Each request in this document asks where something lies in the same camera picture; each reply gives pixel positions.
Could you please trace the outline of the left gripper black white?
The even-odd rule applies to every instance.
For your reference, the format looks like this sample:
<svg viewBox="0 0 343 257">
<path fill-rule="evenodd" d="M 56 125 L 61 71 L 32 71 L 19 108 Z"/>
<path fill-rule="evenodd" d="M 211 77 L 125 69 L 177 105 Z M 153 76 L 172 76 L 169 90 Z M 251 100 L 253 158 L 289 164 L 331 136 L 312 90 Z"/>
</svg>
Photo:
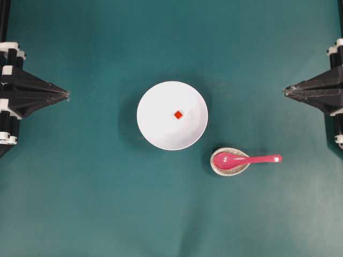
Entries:
<svg viewBox="0 0 343 257">
<path fill-rule="evenodd" d="M 17 144 L 22 118 L 69 98 L 69 92 L 65 89 L 21 70 L 25 59 L 26 54 L 20 50 L 17 42 L 1 43 L 1 79 L 6 75 L 12 75 L 12 83 L 17 87 L 43 92 L 14 93 L 13 85 L 1 81 L 2 145 Z"/>
</svg>

